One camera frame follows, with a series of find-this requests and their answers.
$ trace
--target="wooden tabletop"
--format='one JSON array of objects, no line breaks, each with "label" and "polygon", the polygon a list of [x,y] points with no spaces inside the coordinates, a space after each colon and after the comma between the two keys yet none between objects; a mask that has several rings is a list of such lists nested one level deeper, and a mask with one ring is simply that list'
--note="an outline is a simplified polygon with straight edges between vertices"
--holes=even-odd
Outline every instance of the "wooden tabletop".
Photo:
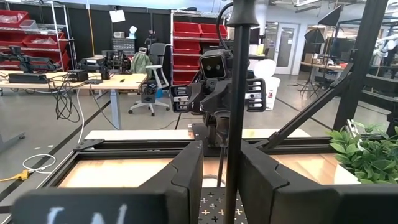
[{"label": "wooden tabletop", "polygon": [[[266,138],[278,129],[244,129],[244,138]],[[290,137],[309,137],[297,129]],[[116,140],[151,140],[151,139],[193,139],[189,130],[114,130],[92,131],[85,139],[104,138]],[[335,184],[338,162],[333,154],[279,155],[274,159],[318,182]],[[66,176],[60,187],[138,187],[163,169],[172,159],[110,159],[79,161]],[[204,187],[213,187],[212,177],[218,173],[219,158],[205,158],[203,166]],[[223,180],[226,178],[226,160],[224,161]]]},{"label": "wooden tabletop", "polygon": [[[302,65],[306,65],[306,66],[312,66],[312,67],[315,67],[315,68],[323,68],[323,69],[326,69],[326,66],[325,65],[319,65],[319,64],[312,64],[311,65],[311,63],[307,63],[307,62],[302,62],[301,63]],[[344,68],[343,67],[340,67],[340,66],[331,66],[331,65],[329,65],[328,67],[327,67],[327,69],[330,69],[330,70],[333,70],[333,71],[336,71],[336,72],[342,72],[343,70],[344,70]]]},{"label": "wooden tabletop", "polygon": [[[271,156],[281,164],[319,184],[335,184],[337,161],[333,154]],[[110,159],[79,161],[60,187],[138,187],[162,170],[172,159]],[[226,180],[224,160],[223,180]],[[218,175],[218,158],[205,158],[203,178]],[[204,187],[215,187],[216,181],[203,181]]]},{"label": "wooden tabletop", "polygon": [[[0,71],[0,74],[18,73],[18,71]],[[55,88],[62,84],[61,75],[66,72],[53,72],[46,73],[47,78],[53,78],[54,81],[50,82],[50,87]],[[101,79],[100,73],[88,73],[89,79]],[[103,83],[98,85],[91,85],[95,90],[138,90],[142,82],[147,78],[147,74],[132,74],[132,75],[113,75],[111,79],[104,80]],[[71,83],[70,86],[78,86],[81,83]],[[27,83],[9,83],[8,81],[0,81],[0,88],[31,88],[31,89],[48,89],[48,84],[27,84]],[[90,89],[89,85],[78,87],[80,89]]]}]

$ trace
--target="office chair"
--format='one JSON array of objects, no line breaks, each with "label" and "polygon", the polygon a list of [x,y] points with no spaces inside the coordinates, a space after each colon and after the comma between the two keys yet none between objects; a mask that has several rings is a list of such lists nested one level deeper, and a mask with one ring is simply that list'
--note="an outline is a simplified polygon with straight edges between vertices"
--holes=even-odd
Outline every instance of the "office chair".
[{"label": "office chair", "polygon": [[[157,89],[161,90],[169,86],[169,82],[164,75],[164,67],[163,64],[166,61],[165,52],[166,48],[170,48],[170,44],[163,43],[154,43],[150,47],[150,60],[153,65],[148,65],[146,68],[151,69],[153,74],[155,75],[155,80],[157,84]],[[167,103],[162,103],[156,100],[156,93],[154,95],[145,95],[141,94],[141,100],[135,102],[134,106],[130,107],[129,114],[132,114],[132,111],[141,106],[148,106],[148,109],[152,111],[152,116],[155,116],[153,105],[164,106],[166,110],[170,110],[170,105]]]}]

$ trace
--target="concrete floor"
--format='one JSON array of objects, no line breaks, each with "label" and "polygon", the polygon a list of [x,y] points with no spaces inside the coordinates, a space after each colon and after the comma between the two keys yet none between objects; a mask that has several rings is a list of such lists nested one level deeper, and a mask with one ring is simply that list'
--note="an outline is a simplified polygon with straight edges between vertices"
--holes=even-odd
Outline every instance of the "concrete floor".
[{"label": "concrete floor", "polygon": [[[274,110],[263,113],[245,113],[244,128],[281,128],[316,99],[315,95],[310,98],[311,93],[306,93],[301,97],[299,94],[301,86],[294,86],[295,83],[304,84],[305,76],[276,75],[276,77],[281,79],[281,83]],[[80,100],[85,119],[98,111],[92,97],[81,96]],[[160,129],[178,118],[177,114],[166,111],[161,107],[156,107],[155,117],[150,115],[147,108],[140,108],[135,110],[134,114],[128,114],[129,107],[136,100],[139,100],[139,96],[121,95],[120,97],[123,129]],[[99,99],[100,105],[104,105],[108,101],[108,95]],[[162,101],[167,103],[169,99],[164,98]],[[333,127],[338,104],[338,100],[329,102],[300,128],[311,136],[325,136],[325,133]],[[26,138],[10,149],[0,152],[0,179],[21,172],[23,170],[22,162],[30,156],[56,151],[54,156],[57,158],[57,162],[47,170],[51,171],[70,153],[71,148],[78,141],[79,133],[77,129],[80,123],[57,121],[54,108],[55,100],[50,95],[38,93],[28,95],[23,91],[14,93],[11,90],[4,90],[4,96],[0,97],[0,133],[4,140],[7,140],[24,131]],[[104,113],[111,119],[110,106],[104,109]],[[388,114],[388,111],[360,102],[355,120],[362,123],[385,124],[387,127],[386,114]],[[183,114],[178,128],[186,129],[187,125],[192,123],[201,123],[201,118]],[[173,129],[174,126],[175,122],[165,129]],[[96,116],[85,127],[83,136],[86,136],[91,130],[97,129],[112,129],[112,126],[103,118],[102,114]],[[59,145],[65,142],[67,137],[70,140],[63,147],[60,147]],[[35,164],[38,160],[32,159],[29,164]],[[5,198],[5,194],[1,192],[7,189],[13,181],[0,182],[0,201],[4,198],[0,202],[0,207],[12,204],[20,194],[34,189],[44,180],[45,176],[33,174]],[[0,223],[4,218],[6,216],[0,214]]]}]

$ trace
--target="standing desk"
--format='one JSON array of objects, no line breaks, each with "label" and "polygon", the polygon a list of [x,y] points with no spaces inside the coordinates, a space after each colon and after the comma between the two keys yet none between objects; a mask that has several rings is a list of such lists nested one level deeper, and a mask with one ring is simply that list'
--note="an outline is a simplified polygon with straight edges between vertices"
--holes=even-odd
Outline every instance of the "standing desk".
[{"label": "standing desk", "polygon": [[[1,71],[2,73],[8,75],[10,73],[18,73],[21,71]],[[62,84],[62,77],[60,75],[65,75],[66,72],[53,72],[46,73],[47,78],[54,78],[54,81],[49,84],[28,84],[28,83],[9,83],[7,80],[0,81],[0,88],[27,88],[27,89],[42,89],[48,90],[49,86],[55,88]],[[89,79],[100,79],[100,73],[89,73]],[[111,109],[112,109],[112,122],[118,129],[121,129],[121,118],[119,109],[119,92],[118,90],[138,90],[141,88],[142,83],[147,79],[146,74],[132,74],[132,75],[114,75],[109,80],[104,80],[103,83],[98,85],[91,85],[94,90],[110,90],[111,92]],[[70,86],[78,86],[80,82],[71,83]],[[84,85],[78,87],[78,89],[89,90],[89,85]],[[23,138],[24,133],[18,134],[16,137],[11,138],[8,141],[3,141],[0,133],[0,151],[6,149],[18,141],[18,139]]]}]

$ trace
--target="workbench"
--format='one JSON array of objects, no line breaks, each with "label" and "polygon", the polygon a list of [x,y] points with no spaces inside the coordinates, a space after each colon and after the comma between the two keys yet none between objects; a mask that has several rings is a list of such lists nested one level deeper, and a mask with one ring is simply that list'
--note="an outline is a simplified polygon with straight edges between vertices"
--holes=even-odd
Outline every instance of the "workbench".
[{"label": "workbench", "polygon": [[[10,73],[19,73],[21,71],[1,71],[1,74],[8,75]],[[54,88],[56,86],[60,86],[62,84],[61,75],[67,74],[66,72],[53,72],[46,73],[48,79],[53,78],[54,81],[51,81],[49,84],[28,84],[28,83],[9,83],[6,80],[0,81],[0,89],[2,88],[21,88],[21,89],[41,89],[48,90],[50,88]],[[89,79],[101,79],[100,73],[89,73]],[[121,129],[121,117],[120,117],[120,109],[119,109],[119,92],[118,90],[138,90],[140,89],[142,83],[147,79],[146,74],[132,74],[132,75],[113,75],[109,80],[104,80],[103,83],[98,85],[91,85],[93,90],[109,90],[111,92],[111,109],[112,109],[112,122],[118,129]],[[71,83],[70,86],[78,86],[81,85],[80,82]],[[78,87],[78,89],[89,90],[89,85],[84,85]],[[23,138],[24,133],[19,134],[18,136],[8,140],[3,141],[0,133],[0,151],[5,148],[8,148],[11,144],[18,141],[18,139]]]},{"label": "workbench", "polygon": [[328,70],[332,70],[334,72],[337,72],[337,75],[329,75],[329,74],[325,74],[325,78],[329,79],[329,80],[335,80],[338,77],[340,77],[341,73],[344,71],[345,68],[340,67],[340,66],[326,66],[326,65],[319,65],[319,64],[311,64],[311,63],[307,63],[307,62],[301,62],[302,65],[306,65],[309,67],[312,67],[312,72],[311,72],[311,81],[315,81],[315,77],[322,77],[323,78],[323,74],[318,72],[318,69],[328,69]]}]

